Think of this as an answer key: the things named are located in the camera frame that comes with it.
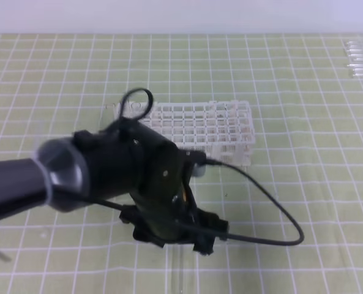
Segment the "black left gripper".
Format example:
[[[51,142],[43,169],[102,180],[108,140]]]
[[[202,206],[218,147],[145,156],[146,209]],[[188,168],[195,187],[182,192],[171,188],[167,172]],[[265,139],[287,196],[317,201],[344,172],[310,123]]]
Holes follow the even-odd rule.
[[[164,207],[154,202],[138,201],[125,205],[119,216],[124,224],[134,226],[133,238],[142,243],[151,243],[163,248],[166,244],[193,244],[193,251],[201,255],[211,255],[215,237],[199,234],[181,227],[181,224],[199,224],[202,228],[220,232],[221,241],[228,239],[229,223],[215,213],[198,209],[192,190],[182,184]]]

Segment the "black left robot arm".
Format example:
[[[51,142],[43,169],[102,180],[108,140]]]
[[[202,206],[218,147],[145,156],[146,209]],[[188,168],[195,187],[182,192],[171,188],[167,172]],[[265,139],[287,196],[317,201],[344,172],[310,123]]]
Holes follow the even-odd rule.
[[[133,238],[163,247],[192,244],[209,255],[228,222],[196,205],[189,181],[205,154],[178,148],[136,123],[86,130],[46,141],[31,158],[0,161],[0,220],[40,205],[69,213],[90,204],[120,205],[120,220],[134,227]]]

